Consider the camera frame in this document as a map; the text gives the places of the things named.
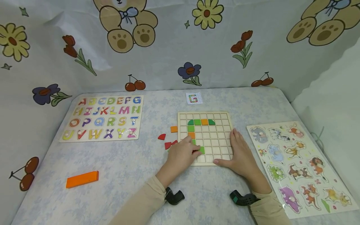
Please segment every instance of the beige sleeve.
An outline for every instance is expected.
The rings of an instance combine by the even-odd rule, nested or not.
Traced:
[[[260,200],[250,205],[250,210],[258,225],[291,225],[276,194],[259,194],[253,192]]]
[[[125,203],[109,225],[145,225],[165,203],[165,194],[165,188],[153,176]]]

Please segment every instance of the pattern card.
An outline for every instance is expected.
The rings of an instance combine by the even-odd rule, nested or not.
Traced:
[[[359,209],[299,122],[247,129],[290,219]]]
[[[186,93],[186,99],[188,101],[188,105],[197,105],[203,103],[200,92]]]
[[[77,104],[60,142],[139,138],[143,95],[86,97]]]
[[[216,166],[214,159],[233,158],[230,131],[233,129],[228,112],[178,112],[178,140],[191,136],[200,145],[199,155],[192,166]]]

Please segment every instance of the orange wooden block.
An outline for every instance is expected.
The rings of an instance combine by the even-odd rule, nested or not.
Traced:
[[[171,133],[177,133],[177,126],[170,127]]]
[[[86,174],[81,174],[69,177],[66,181],[66,188],[73,188],[83,184],[88,184],[99,180],[99,171],[93,171]]]
[[[207,119],[202,119],[201,125],[209,125],[209,121]]]
[[[192,139],[195,139],[195,132],[188,132],[188,135],[189,135]]]

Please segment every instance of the table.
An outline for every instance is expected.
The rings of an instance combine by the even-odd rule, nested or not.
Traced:
[[[204,104],[187,105],[186,92],[201,92]],[[59,143],[61,132],[81,97],[93,95],[144,95],[140,138],[127,141]],[[177,139],[170,126],[179,111],[228,111],[233,126],[261,162],[246,131],[247,125],[300,120],[281,90],[271,87],[241,87],[167,91],[83,94],[71,104],[34,182],[15,218],[17,224],[106,225],[121,206],[156,174],[167,157],[164,142]],[[166,133],[165,141],[157,137]],[[71,176],[98,170],[99,181],[66,189]],[[249,193],[243,178],[217,166],[190,167],[171,185],[185,200],[168,203],[150,219],[159,224],[255,224],[247,207],[236,206],[229,194],[237,189]],[[292,220],[293,224],[357,224],[360,211]]]

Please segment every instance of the child's arm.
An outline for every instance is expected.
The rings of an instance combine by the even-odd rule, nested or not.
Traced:
[[[258,225],[290,225],[281,203],[272,191],[266,177],[262,174],[251,150],[236,129],[230,133],[230,142],[234,150],[232,160],[215,159],[214,163],[232,169],[245,177],[260,200],[250,205],[251,212]]]
[[[193,153],[199,149],[200,146],[192,144],[190,136],[171,146],[167,160],[156,176],[125,203],[109,225],[145,225],[165,203],[165,188],[201,155],[199,151]]]

